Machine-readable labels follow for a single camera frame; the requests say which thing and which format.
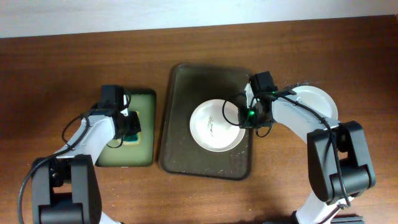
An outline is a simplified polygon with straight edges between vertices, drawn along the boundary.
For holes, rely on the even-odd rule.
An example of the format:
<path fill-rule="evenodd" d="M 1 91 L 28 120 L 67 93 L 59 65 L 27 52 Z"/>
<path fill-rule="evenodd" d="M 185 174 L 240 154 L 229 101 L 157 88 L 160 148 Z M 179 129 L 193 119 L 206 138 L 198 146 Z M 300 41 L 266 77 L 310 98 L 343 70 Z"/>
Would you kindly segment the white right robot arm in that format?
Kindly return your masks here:
<path fill-rule="evenodd" d="M 242 128 L 279 123 L 307 145 L 312 190 L 289 222 L 363 223 L 362 217 L 336 217 L 376 183 L 362 126 L 356 121 L 339 121 L 331 96 L 314 86 L 278 90 L 270 84 L 248 83 L 242 95 L 246 98 L 238 113 Z"/>

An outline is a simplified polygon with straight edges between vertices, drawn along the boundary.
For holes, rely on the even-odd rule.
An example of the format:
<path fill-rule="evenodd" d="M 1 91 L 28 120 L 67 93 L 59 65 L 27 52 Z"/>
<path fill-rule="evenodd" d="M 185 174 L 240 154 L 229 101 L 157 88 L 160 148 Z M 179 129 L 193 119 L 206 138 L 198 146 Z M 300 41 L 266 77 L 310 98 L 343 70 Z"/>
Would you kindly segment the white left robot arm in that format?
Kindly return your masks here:
<path fill-rule="evenodd" d="M 38 158 L 32 179 L 34 223 L 114 223 L 104 213 L 95 164 L 113 139 L 141 130 L 127 109 L 88 110 L 76 133 L 56 153 Z"/>

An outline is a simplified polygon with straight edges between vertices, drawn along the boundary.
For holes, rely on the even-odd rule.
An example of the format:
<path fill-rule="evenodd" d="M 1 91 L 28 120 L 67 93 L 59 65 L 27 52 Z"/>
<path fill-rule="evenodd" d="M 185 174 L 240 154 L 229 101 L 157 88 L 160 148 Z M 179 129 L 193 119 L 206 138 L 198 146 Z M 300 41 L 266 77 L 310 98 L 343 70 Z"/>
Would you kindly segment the pink plate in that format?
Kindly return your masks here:
<path fill-rule="evenodd" d="M 220 99 L 200 104 L 190 117 L 190 133 L 195 142 L 211 152 L 225 152 L 236 147 L 245 135 L 238 123 L 238 107 Z"/>

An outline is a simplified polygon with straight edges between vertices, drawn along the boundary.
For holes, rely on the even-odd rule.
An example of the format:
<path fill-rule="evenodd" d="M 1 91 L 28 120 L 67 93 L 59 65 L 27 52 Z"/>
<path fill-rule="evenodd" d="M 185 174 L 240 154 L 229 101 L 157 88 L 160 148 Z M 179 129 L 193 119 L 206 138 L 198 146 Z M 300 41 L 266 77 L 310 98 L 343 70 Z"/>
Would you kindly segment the green yellow sponge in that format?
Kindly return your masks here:
<path fill-rule="evenodd" d="M 124 145 L 136 145 L 141 141 L 141 133 L 126 135 L 123 138 Z"/>

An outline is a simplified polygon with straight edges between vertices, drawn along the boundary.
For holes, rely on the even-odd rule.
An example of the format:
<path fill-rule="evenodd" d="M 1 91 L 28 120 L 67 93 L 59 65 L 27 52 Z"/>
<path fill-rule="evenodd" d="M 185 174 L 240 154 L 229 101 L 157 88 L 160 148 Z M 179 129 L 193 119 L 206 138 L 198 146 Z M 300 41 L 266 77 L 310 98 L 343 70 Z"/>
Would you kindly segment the light grey plate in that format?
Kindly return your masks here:
<path fill-rule="evenodd" d="M 321 112 L 321 114 L 338 119 L 338 108 L 332 97 L 320 88 L 315 86 L 298 86 L 292 89 L 297 96 L 309 107 Z"/>

